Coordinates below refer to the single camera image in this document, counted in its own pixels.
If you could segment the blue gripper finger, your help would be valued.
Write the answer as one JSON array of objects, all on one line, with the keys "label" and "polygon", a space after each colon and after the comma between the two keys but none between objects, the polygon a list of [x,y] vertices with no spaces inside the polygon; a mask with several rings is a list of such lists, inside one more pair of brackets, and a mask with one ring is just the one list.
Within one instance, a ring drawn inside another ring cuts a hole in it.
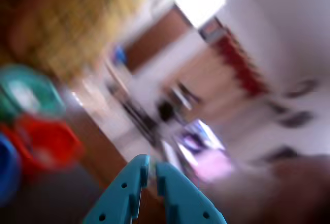
[{"label": "blue gripper finger", "polygon": [[149,156],[134,157],[91,208],[83,223],[132,223],[138,218],[141,191],[147,187]]},{"label": "blue gripper finger", "polygon": [[157,163],[156,177],[166,223],[226,223],[214,204],[171,164]]}]

